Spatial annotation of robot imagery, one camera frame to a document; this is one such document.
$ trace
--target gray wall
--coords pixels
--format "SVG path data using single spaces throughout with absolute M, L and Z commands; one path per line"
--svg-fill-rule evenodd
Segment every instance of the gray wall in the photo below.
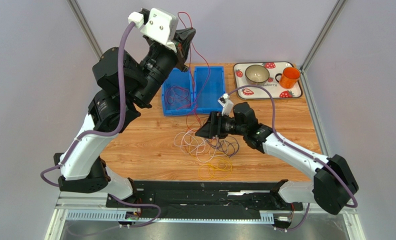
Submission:
M 188 12 L 197 50 L 211 63 L 290 61 L 301 64 L 336 0 L 78 0 L 103 51 L 119 45 L 133 11 Z M 181 18 L 189 26 L 188 17 Z M 179 29 L 184 28 L 179 21 Z M 148 44 L 139 31 L 127 51 L 140 61 Z M 193 63 L 204 61 L 195 53 Z
M 40 172 L 78 132 L 96 61 L 66 1 L 0 1 L 0 239 L 44 238 L 59 189 Z
M 396 240 L 396 1 L 348 1 L 307 76 L 330 152 L 360 186 L 367 239 Z

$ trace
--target blue plastic container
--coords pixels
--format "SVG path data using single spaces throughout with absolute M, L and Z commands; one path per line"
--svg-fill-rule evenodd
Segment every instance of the blue plastic container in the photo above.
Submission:
M 194 79 L 195 90 L 193 91 L 196 99 L 196 113 L 209 114 L 211 111 L 222 111 L 222 106 L 218 99 L 226 92 L 225 71 L 223 66 L 211 66 L 210 77 L 207 66 L 195 67 Z
M 175 68 L 162 84 L 162 112 L 164 116 L 182 116 L 194 109 L 192 78 L 189 72 Z

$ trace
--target wooden tabletop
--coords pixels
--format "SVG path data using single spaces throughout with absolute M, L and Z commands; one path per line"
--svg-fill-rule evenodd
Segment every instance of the wooden tabletop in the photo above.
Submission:
M 224 66 L 226 91 L 235 89 L 234 64 L 212 64 Z M 244 100 L 231 95 L 234 104 Z M 260 123 L 272 125 L 270 100 L 248 100 Z M 164 116 L 161 90 L 151 102 L 152 108 L 138 109 L 141 116 L 114 139 L 100 155 L 107 165 L 122 177 L 134 180 L 188 180 L 200 181 L 198 168 L 204 163 L 184 154 L 174 146 L 175 136 L 187 129 L 186 116 Z M 275 100 L 276 129 L 289 140 L 317 153 L 320 148 L 305 96 L 293 99 Z M 232 173 L 223 181 L 277 182 L 281 179 L 308 181 L 300 171 L 276 157 L 251 149 L 241 136 L 235 136 L 240 143 L 239 152 L 233 156 Z M 203 178 L 209 177 L 201 171 Z

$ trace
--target strawberry print tray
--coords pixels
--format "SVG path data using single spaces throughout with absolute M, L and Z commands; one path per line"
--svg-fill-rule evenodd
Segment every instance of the strawberry print tray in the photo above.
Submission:
M 255 83 L 247 80 L 246 69 L 251 65 L 262 65 L 269 71 L 269 80 L 264 83 Z M 252 63 L 237 63 L 233 66 L 235 75 L 236 87 L 242 87 L 245 85 L 260 85 L 267 89 L 274 99 L 284 98 L 300 98 L 302 96 L 302 88 L 300 83 L 297 82 L 291 89 L 283 88 L 275 79 L 277 74 L 282 74 L 284 69 L 287 67 L 293 67 L 293 65 L 286 61 L 278 62 L 252 62 Z M 243 88 L 239 90 L 238 96 L 244 100 L 250 99 L 270 99 L 268 94 L 256 87 Z

